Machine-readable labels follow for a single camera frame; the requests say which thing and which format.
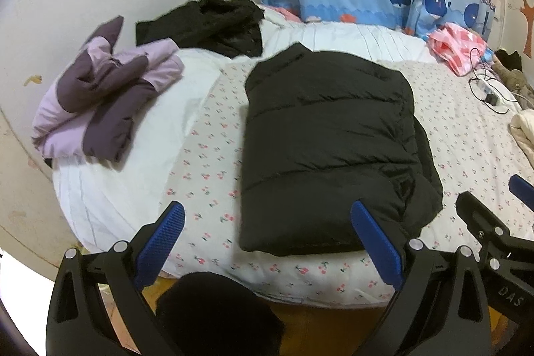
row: blue gripper pad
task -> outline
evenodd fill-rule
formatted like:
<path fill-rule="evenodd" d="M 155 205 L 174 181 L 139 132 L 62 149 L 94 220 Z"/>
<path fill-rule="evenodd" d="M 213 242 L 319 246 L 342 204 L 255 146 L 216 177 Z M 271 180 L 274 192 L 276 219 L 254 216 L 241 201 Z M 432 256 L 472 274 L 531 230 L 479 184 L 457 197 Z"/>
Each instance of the blue gripper pad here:
<path fill-rule="evenodd" d="M 508 181 L 508 189 L 517 198 L 521 200 L 525 206 L 534 211 L 534 187 L 520 176 L 512 175 Z"/>
<path fill-rule="evenodd" d="M 352 205 L 350 221 L 380 278 L 395 290 L 400 290 L 404 283 L 400 255 L 360 201 Z"/>
<path fill-rule="evenodd" d="M 156 281 L 184 225 L 184 206 L 177 202 L 137 256 L 133 284 L 139 291 Z"/>

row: crumpled black garment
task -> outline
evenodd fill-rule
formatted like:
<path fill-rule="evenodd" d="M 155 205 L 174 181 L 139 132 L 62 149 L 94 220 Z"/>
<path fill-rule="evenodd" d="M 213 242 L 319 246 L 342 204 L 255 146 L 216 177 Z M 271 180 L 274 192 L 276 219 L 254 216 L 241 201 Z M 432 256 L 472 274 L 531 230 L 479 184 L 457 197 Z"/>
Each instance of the crumpled black garment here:
<path fill-rule="evenodd" d="M 407 238 L 442 209 L 441 181 L 400 72 L 298 43 L 257 64 L 245 90 L 243 250 L 361 250 L 350 221 L 357 200 Z"/>
<path fill-rule="evenodd" d="M 234 58 L 261 56 L 263 11 L 251 0 L 189 1 L 152 22 L 139 22 L 137 45 L 171 38 L 179 48 L 199 47 Z"/>

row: mattress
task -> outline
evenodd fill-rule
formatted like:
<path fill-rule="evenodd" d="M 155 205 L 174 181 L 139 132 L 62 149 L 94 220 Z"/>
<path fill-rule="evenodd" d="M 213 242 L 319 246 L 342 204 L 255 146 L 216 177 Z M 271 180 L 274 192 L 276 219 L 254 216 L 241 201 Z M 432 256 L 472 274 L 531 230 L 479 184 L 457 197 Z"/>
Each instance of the mattress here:
<path fill-rule="evenodd" d="M 506 188 L 514 173 L 534 181 L 526 158 L 506 131 L 509 119 L 472 101 L 465 81 L 437 64 L 424 41 L 379 26 L 297 24 L 274 11 L 266 11 L 262 35 L 263 58 L 300 41 L 312 50 L 339 50 L 372 61 L 403 62 L 386 66 L 401 69 L 414 89 L 416 115 L 429 135 L 444 185 L 445 208 L 423 230 L 428 246 L 453 251 L 459 244 L 468 244 L 477 249 L 454 213 L 456 195 L 465 190 L 500 213 L 512 233 L 534 239 L 531 212 Z M 183 51 L 184 79 L 148 108 L 122 164 L 85 157 L 54 162 L 54 188 L 78 239 L 91 252 L 107 250 L 117 240 L 130 240 L 176 199 L 183 202 L 188 217 L 164 266 L 174 276 L 211 270 L 241 281 L 264 297 L 313 306 L 354 308 L 386 303 L 392 288 L 380 280 L 365 252 L 276 258 L 240 251 L 235 242 L 239 219 L 236 179 L 246 103 L 242 95 L 234 104 L 225 103 L 226 98 L 242 92 L 240 81 L 257 59 L 231 61 L 192 50 Z M 230 77 L 237 83 L 221 86 Z M 220 107 L 213 106 L 215 100 Z M 225 131 L 211 131 L 206 114 L 225 117 L 218 127 L 217 122 L 212 123 L 219 129 L 225 124 Z"/>

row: lavender fabric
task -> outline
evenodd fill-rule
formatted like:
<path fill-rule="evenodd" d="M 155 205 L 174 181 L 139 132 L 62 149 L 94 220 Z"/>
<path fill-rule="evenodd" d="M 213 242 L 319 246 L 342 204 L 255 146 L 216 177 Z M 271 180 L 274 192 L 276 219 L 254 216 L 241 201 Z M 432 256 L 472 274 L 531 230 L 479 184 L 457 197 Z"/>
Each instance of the lavender fabric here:
<path fill-rule="evenodd" d="M 113 54 L 123 18 L 97 28 L 43 97 L 32 140 L 44 158 L 88 154 L 118 161 L 135 113 L 182 75 L 170 40 Z"/>

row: metal screw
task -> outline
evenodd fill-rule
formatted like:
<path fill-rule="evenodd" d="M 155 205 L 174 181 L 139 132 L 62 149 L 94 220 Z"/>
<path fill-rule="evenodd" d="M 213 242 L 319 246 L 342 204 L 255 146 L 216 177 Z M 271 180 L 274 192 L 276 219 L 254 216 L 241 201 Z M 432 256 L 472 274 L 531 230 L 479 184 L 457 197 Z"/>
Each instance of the metal screw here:
<path fill-rule="evenodd" d="M 469 248 L 469 246 L 462 246 L 460 248 L 460 253 L 464 256 L 464 257 L 470 257 L 471 254 L 473 253 L 471 251 L 471 249 Z"/>
<path fill-rule="evenodd" d="M 493 269 L 493 270 L 498 270 L 499 267 L 500 267 L 500 262 L 497 258 L 492 258 L 490 260 L 490 267 Z"/>
<path fill-rule="evenodd" d="M 424 246 L 423 242 L 420 241 L 419 239 L 410 240 L 409 245 L 415 251 L 420 251 L 421 249 L 423 249 L 423 246 Z"/>
<path fill-rule="evenodd" d="M 113 250 L 115 252 L 124 252 L 128 248 L 128 243 L 124 240 L 121 240 L 113 245 Z"/>
<path fill-rule="evenodd" d="M 73 259 L 78 251 L 74 248 L 70 248 L 67 252 L 65 252 L 65 258 L 68 258 L 69 260 Z"/>

